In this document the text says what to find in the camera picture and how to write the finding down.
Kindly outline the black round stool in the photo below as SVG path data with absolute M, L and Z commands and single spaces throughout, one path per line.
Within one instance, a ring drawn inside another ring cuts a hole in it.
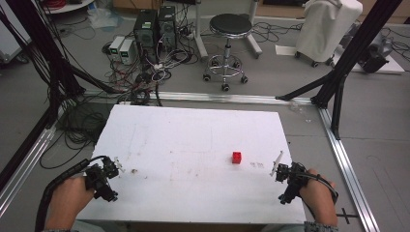
M 249 79 L 243 71 L 242 61 L 231 54 L 230 41 L 248 36 L 252 30 L 250 21 L 238 14 L 218 14 L 211 18 L 209 28 L 215 35 L 226 38 L 226 44 L 223 54 L 213 55 L 208 59 L 202 79 L 210 81 L 213 76 L 219 76 L 222 80 L 222 91 L 230 89 L 226 82 L 227 77 L 239 75 L 240 81 L 247 83 Z

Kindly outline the white sheet of paper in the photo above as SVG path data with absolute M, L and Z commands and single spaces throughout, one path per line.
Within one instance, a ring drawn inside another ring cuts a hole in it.
M 294 46 L 276 45 L 276 54 L 284 56 L 294 56 L 297 49 Z

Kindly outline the aluminium floor rail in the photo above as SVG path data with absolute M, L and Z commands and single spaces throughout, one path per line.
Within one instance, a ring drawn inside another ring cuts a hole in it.
M 39 162 L 41 154 L 48 148 L 56 133 L 56 120 L 60 115 L 61 111 L 58 110 L 51 118 L 51 109 L 48 108 L 0 172 L 0 218 L 6 214 Z
M 331 130 L 331 115 L 327 109 L 319 109 L 324 128 L 328 134 L 337 165 L 349 190 L 352 201 L 355 205 L 360 222 L 366 232 L 381 232 L 372 210 L 367 203 L 366 196 L 362 190 L 360 182 L 348 157 L 348 154 L 340 139 L 337 139 Z
M 272 96 L 250 96 L 232 94 L 205 94 L 205 93 L 183 93 L 164 92 L 153 93 L 150 98 L 169 102 L 211 102 L 211 103 L 235 103 L 235 104 L 260 104 L 260 105 L 311 105 L 309 98 L 294 98 L 290 101 L 278 100 Z

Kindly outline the black device on white board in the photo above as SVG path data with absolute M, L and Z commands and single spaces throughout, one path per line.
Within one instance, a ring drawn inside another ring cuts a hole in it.
M 361 54 L 358 64 L 366 73 L 375 73 L 388 63 L 387 56 L 392 51 L 392 40 L 378 33 Z

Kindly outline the white flat board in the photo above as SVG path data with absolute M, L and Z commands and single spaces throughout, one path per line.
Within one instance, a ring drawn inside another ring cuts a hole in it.
M 343 53 L 342 50 L 337 49 L 335 51 L 334 56 L 334 63 L 336 64 Z M 388 63 L 382 66 L 376 73 L 384 73 L 384 74 L 402 74 L 404 73 L 404 68 L 400 66 L 400 64 L 390 55 L 387 56 Z M 355 73 L 365 73 L 365 70 L 359 65 L 356 64 L 352 69 Z

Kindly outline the person's left hand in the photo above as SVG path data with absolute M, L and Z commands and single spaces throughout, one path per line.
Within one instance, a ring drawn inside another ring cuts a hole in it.
M 65 180 L 52 193 L 44 231 L 70 231 L 77 215 L 93 197 L 94 190 L 86 188 L 84 177 Z

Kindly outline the clear plastic bag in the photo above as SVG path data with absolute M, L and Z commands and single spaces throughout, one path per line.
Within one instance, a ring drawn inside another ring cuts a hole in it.
M 89 9 L 87 14 L 93 29 L 117 28 L 123 22 L 123 18 L 110 9 Z

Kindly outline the person's right hand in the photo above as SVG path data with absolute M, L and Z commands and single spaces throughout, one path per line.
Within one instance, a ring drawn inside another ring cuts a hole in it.
M 337 213 L 331 191 L 322 183 L 310 179 L 300 189 L 300 195 L 311 209 L 314 221 L 320 224 L 337 226 Z

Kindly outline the white covered machine on wheels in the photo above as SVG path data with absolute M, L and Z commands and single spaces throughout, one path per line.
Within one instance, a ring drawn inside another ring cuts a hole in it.
M 362 11 L 358 0 L 308 0 L 295 57 L 306 56 L 313 67 L 327 62 Z

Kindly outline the white table legs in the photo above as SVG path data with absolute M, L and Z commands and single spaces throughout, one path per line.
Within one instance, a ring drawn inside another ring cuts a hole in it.
M 249 21 L 250 23 L 254 22 L 254 18 L 256 16 L 256 10 L 258 6 L 259 0 L 250 0 L 249 5 Z M 195 28 L 193 31 L 193 37 L 197 46 L 197 49 L 200 54 L 200 58 L 202 60 L 206 60 L 208 58 L 208 52 L 206 50 L 205 44 L 201 38 L 201 0 L 194 0 L 195 3 Z M 248 41 L 250 47 L 252 48 L 255 58 L 258 59 L 259 56 L 262 54 L 262 49 L 256 42 L 255 38 L 252 34 L 246 36 L 246 40 Z

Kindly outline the white round table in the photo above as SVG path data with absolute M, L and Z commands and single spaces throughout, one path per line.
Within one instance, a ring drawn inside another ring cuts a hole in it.
M 42 0 L 40 5 L 48 15 L 68 13 L 88 7 L 95 0 Z

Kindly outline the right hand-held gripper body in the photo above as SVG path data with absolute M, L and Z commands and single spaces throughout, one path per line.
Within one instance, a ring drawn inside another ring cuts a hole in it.
M 300 189 L 308 183 L 306 173 L 306 168 L 298 162 L 292 162 L 290 166 L 283 163 L 278 165 L 276 181 L 287 182 L 285 192 L 278 197 L 281 204 L 290 204 L 296 196 L 300 195 Z

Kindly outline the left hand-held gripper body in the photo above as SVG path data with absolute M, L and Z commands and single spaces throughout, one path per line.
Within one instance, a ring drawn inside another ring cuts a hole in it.
M 109 158 L 102 158 L 102 166 L 97 163 L 85 170 L 85 186 L 94 191 L 94 198 L 102 198 L 107 202 L 116 201 L 118 193 L 111 188 L 108 180 L 119 175 L 119 168 Z

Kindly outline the white power supply unit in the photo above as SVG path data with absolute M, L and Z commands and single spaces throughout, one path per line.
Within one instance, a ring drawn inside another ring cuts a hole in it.
M 134 60 L 133 40 L 125 39 L 120 48 L 120 56 L 124 65 L 130 65 Z
M 115 62 L 121 61 L 120 48 L 122 46 L 124 39 L 124 36 L 117 36 L 108 48 L 111 55 L 111 59 Z

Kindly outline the white cabinet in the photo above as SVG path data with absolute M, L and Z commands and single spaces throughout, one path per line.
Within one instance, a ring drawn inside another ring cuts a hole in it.
M 23 40 L 27 44 L 31 42 L 31 38 L 13 13 L 12 9 L 7 4 L 6 0 L 0 0 L 0 13 L 6 16 L 7 20 L 22 36 Z M 5 26 L 5 24 L 0 20 L 0 63 L 10 63 L 20 51 L 21 47 L 16 41 L 15 37 Z

